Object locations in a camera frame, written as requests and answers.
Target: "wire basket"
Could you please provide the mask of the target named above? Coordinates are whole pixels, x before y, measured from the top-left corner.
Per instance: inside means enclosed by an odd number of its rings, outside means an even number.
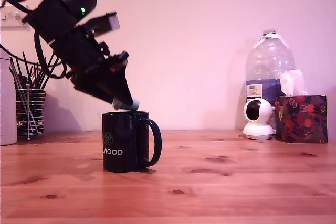
[[[16,130],[18,136],[37,135],[44,132],[46,92],[43,89],[16,90]]]

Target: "tissue box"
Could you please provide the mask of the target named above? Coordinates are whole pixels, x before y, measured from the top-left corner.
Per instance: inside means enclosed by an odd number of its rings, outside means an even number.
[[[327,97],[276,97],[276,137],[287,143],[327,143]]]

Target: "mug logo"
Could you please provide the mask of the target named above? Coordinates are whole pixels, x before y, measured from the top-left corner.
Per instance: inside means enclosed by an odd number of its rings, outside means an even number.
[[[113,143],[113,137],[109,132],[106,132],[104,135],[104,143],[106,145],[111,145]]]

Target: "robotic arm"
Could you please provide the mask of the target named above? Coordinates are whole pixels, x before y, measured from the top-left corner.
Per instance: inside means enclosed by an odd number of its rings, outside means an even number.
[[[116,109],[137,110],[139,104],[130,94],[125,69],[128,53],[110,55],[108,46],[95,38],[120,28],[116,13],[93,18],[76,25],[96,6],[97,0],[43,0],[35,10],[28,10],[19,2],[7,0],[27,13],[22,20],[35,30],[35,48],[43,72],[50,78],[66,77],[76,90],[113,104]],[[63,73],[51,74],[45,62],[40,37],[61,59]]]

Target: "wood grain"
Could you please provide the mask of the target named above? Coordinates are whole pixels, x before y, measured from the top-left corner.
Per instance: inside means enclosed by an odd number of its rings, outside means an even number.
[[[1,223],[336,223],[334,141],[162,137],[159,162],[132,173],[102,169],[99,132],[2,146]]]

